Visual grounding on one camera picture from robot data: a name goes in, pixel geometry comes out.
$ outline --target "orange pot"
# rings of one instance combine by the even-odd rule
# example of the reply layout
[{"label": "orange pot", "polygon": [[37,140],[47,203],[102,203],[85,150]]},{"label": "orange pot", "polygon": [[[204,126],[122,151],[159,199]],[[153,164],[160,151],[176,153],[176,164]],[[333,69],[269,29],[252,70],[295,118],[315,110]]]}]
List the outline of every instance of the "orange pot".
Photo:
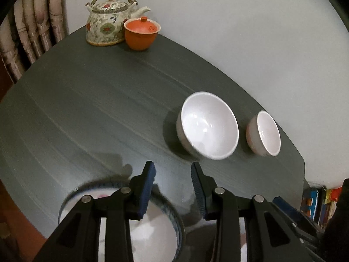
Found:
[{"label": "orange pot", "polygon": [[145,50],[155,40],[161,27],[147,17],[129,19],[123,26],[125,27],[125,39],[127,45],[133,50]]}]

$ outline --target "white bowl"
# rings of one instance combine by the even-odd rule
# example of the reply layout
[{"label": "white bowl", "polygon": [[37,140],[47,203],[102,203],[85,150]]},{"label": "white bowl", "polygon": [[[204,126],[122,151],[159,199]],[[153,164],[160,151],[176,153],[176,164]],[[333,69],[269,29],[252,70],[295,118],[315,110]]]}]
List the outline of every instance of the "white bowl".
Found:
[{"label": "white bowl", "polygon": [[254,116],[247,126],[247,143],[260,156],[276,156],[280,152],[279,129],[269,113],[262,110]]},{"label": "white bowl", "polygon": [[234,152],[239,129],[234,113],[223,100],[200,91],[185,100],[177,119],[177,135],[193,156],[222,160]]}]

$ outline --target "dark gray wooden table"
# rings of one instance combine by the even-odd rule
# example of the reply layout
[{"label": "dark gray wooden table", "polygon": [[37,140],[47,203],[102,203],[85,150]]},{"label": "dark gray wooden table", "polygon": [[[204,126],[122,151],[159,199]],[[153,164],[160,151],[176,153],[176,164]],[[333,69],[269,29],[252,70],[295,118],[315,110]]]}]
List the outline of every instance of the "dark gray wooden table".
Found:
[{"label": "dark gray wooden table", "polygon": [[202,160],[204,172],[238,196],[282,196],[298,207],[304,160],[281,128],[278,156],[252,153],[246,126],[262,107],[240,86],[163,36],[134,52],[125,43],[91,46],[84,28],[46,52],[1,102],[0,178],[27,218],[49,236],[74,188],[137,175],[152,160],[160,191],[192,225],[193,158],[180,145],[175,122],[196,91],[226,101],[240,131],[235,152],[225,160]]}]

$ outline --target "metal screw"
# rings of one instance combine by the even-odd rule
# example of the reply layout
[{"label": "metal screw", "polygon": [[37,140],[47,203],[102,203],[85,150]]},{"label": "metal screw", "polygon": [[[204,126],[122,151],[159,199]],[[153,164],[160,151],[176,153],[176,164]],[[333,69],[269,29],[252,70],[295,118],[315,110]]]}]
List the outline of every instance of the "metal screw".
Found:
[{"label": "metal screw", "polygon": [[216,187],[215,188],[215,193],[222,195],[224,193],[224,188],[223,187]]},{"label": "metal screw", "polygon": [[83,197],[81,198],[81,201],[82,201],[83,203],[88,203],[88,202],[91,201],[91,196],[90,196],[90,195],[85,195],[85,196],[83,196]]},{"label": "metal screw", "polygon": [[122,194],[128,194],[131,192],[131,188],[130,187],[122,187],[121,188],[121,193]]},{"label": "metal screw", "polygon": [[254,196],[254,200],[258,203],[262,203],[264,201],[264,197],[262,195]]}]

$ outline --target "floral teapot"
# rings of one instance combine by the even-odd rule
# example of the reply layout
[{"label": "floral teapot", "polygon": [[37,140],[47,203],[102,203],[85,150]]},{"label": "floral teapot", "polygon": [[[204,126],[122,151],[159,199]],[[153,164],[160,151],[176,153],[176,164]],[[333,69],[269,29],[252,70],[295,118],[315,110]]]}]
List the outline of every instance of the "floral teapot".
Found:
[{"label": "floral teapot", "polygon": [[139,18],[150,11],[148,7],[133,10],[136,0],[128,0],[130,5],[117,0],[95,4],[97,0],[85,6],[91,13],[86,24],[86,40],[97,46],[113,45],[125,40],[123,23],[130,18]]}]

